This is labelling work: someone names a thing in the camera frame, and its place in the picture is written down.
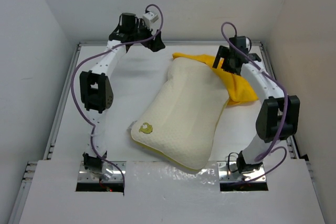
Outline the yellow pillowcase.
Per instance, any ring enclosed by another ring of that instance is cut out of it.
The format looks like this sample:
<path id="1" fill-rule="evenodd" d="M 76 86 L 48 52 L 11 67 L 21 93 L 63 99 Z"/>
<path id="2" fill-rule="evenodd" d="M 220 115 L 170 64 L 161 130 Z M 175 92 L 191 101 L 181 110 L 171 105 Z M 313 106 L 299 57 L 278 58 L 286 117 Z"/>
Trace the yellow pillowcase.
<path id="1" fill-rule="evenodd" d="M 250 84 L 243 77 L 222 70 L 221 68 L 213 68 L 215 57 L 211 55 L 188 55 L 180 52 L 172 54 L 173 59 L 186 58 L 196 60 L 206 64 L 210 69 L 221 79 L 226 87 L 229 100 L 228 105 L 239 105 L 248 102 L 258 101 L 257 94 L 252 89 Z"/>

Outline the cream quilted pillow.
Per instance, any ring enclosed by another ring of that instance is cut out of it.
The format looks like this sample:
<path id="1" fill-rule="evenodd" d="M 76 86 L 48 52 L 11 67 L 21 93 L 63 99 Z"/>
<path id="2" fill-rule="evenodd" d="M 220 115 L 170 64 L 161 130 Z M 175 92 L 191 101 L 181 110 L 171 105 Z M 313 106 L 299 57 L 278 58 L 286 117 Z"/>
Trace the cream quilted pillow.
<path id="1" fill-rule="evenodd" d="M 132 125 L 132 139 L 191 170 L 208 162 L 218 120 L 229 94 L 206 64 L 176 58 L 167 82 Z"/>

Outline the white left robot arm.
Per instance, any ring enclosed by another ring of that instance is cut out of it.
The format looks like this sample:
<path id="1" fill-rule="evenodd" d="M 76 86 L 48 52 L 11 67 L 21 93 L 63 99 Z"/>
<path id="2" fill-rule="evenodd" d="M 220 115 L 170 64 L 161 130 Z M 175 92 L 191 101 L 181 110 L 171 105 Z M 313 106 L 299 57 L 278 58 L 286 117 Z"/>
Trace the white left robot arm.
<path id="1" fill-rule="evenodd" d="M 79 75 L 81 102 L 89 121 L 93 123 L 90 142 L 83 154 L 85 169 L 92 168 L 101 172 L 107 157 L 103 135 L 107 111 L 113 103 L 113 91 L 109 80 L 113 70 L 134 44 L 141 44 L 152 52 L 164 49 L 160 30 L 162 26 L 162 14 L 147 10 L 138 18 L 133 13 L 122 13 L 117 27 L 109 35 L 104 54 L 90 70 L 82 71 Z"/>

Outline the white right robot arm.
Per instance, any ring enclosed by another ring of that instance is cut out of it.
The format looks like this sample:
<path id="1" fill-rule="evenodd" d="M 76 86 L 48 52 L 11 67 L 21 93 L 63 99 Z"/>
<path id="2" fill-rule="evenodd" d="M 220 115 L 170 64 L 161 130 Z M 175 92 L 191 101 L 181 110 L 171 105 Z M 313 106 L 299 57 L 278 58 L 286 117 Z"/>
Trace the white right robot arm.
<path id="1" fill-rule="evenodd" d="M 256 120 L 256 135 L 236 159 L 239 173 L 258 169 L 278 140 L 286 140 L 298 128 L 300 100 L 288 95 L 265 69 L 257 54 L 249 53 L 250 40 L 245 36 L 228 39 L 229 46 L 220 46 L 213 68 L 243 77 L 256 93 L 261 108 Z"/>

